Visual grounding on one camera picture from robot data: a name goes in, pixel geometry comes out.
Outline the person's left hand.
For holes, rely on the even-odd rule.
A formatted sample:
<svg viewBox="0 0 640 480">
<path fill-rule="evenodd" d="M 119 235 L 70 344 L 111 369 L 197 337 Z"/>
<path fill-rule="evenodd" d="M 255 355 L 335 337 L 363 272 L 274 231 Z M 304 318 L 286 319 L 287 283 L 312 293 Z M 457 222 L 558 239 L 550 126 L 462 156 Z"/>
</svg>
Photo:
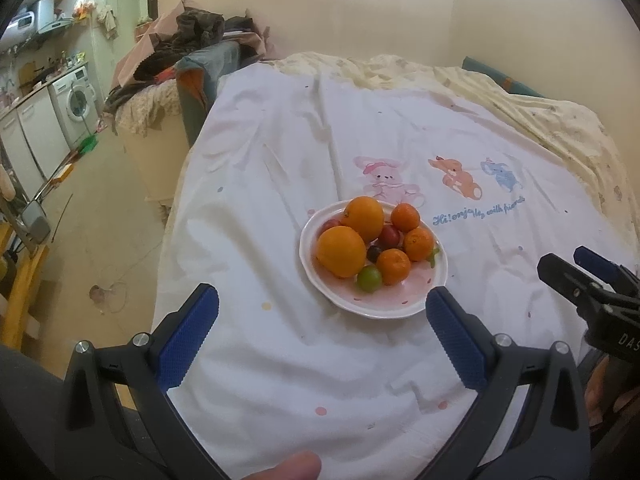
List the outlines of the person's left hand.
<svg viewBox="0 0 640 480">
<path fill-rule="evenodd" d="M 289 457 L 277 466 L 250 474 L 244 480 L 317 480 L 321 468 L 320 457 L 305 451 Z"/>
</svg>

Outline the person's right hand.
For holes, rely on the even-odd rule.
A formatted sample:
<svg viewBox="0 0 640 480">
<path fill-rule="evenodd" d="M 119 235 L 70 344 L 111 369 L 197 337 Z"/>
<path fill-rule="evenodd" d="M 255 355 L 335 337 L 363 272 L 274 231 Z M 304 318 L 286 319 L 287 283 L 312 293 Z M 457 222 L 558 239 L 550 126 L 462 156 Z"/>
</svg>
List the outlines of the person's right hand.
<svg viewBox="0 0 640 480">
<path fill-rule="evenodd" d="M 594 368 L 587 382 L 585 402 L 590 428 L 602 422 L 601 402 L 604 395 L 604 378 L 607 367 L 608 357 L 605 356 Z"/>
</svg>

